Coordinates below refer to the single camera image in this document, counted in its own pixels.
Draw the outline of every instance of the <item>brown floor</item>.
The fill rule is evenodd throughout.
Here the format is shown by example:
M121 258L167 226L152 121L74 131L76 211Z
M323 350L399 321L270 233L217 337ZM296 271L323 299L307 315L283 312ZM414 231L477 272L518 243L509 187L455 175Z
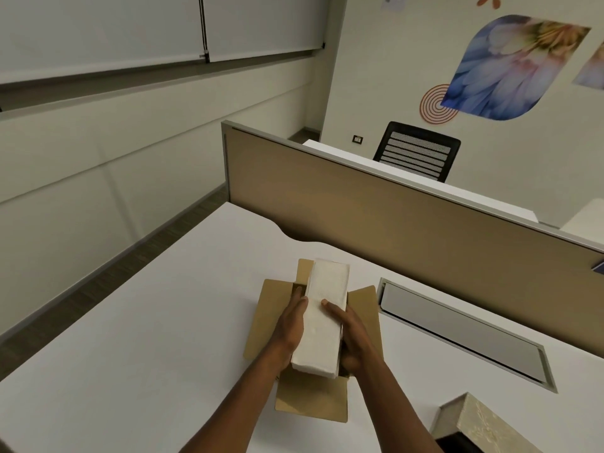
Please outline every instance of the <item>brown floor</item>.
M300 130L290 138L297 143L308 139L318 141L318 134ZM212 194L1 343L0 381L226 202L226 192L223 187Z

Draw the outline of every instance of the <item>white roller shade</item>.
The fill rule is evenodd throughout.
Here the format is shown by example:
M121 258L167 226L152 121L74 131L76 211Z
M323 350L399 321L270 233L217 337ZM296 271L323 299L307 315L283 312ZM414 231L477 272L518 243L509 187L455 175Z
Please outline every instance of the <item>white roller shade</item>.
M199 0L0 0L0 84L203 56Z
M203 0L210 61L318 49L329 0Z

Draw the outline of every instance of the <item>black mesh chair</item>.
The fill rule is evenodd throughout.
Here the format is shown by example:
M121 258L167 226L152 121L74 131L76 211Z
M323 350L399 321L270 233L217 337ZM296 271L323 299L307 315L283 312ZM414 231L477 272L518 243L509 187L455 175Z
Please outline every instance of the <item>black mesh chair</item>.
M457 138L390 122L373 160L444 183L460 145Z

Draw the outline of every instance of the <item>forearm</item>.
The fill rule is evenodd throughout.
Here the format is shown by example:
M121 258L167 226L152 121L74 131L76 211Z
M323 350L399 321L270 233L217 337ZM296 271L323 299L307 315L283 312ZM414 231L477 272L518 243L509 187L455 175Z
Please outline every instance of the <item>forearm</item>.
M280 371L279 359L263 350L181 453L244 453Z
M356 378L383 453L442 453L383 359L369 353Z

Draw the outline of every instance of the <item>white rectangular package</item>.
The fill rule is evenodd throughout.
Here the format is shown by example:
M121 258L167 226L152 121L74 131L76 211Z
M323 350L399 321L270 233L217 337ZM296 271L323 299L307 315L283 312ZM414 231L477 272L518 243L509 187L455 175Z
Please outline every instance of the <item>white rectangular package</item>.
M321 300L345 310L349 274L348 264L315 260L306 287L304 334L292 355L294 369L327 378L338 376L342 327L323 311Z

